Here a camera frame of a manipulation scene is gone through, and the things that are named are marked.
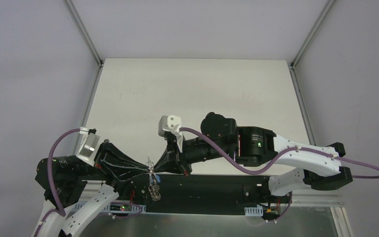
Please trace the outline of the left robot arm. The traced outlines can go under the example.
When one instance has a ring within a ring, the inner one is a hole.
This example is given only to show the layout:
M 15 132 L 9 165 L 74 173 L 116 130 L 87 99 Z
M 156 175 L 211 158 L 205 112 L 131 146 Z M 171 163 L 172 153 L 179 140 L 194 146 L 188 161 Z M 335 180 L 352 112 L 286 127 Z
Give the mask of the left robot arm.
M 76 156 L 49 157 L 37 166 L 36 182 L 44 188 L 44 204 L 34 237 L 77 237 L 104 208 L 117 199 L 132 196 L 133 178 L 146 175 L 149 167 L 121 152 L 105 140 L 94 152 L 94 165 Z M 89 180 L 102 180 L 97 193 L 71 217 Z

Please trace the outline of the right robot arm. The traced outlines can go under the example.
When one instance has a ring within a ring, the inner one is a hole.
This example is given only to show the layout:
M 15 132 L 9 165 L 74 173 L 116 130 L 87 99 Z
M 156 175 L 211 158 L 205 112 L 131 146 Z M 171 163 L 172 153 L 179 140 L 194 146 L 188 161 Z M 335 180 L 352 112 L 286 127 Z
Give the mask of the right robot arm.
M 351 170 L 341 164 L 343 145 L 307 145 L 285 138 L 272 130 L 238 126 L 235 119 L 210 112 L 200 130 L 184 127 L 180 117 L 162 116 L 158 134 L 167 146 L 150 172 L 190 175 L 194 163 L 224 158 L 244 174 L 261 175 L 274 164 L 292 167 L 272 176 L 261 187 L 261 198 L 273 202 L 294 190 L 337 190 L 353 181 Z

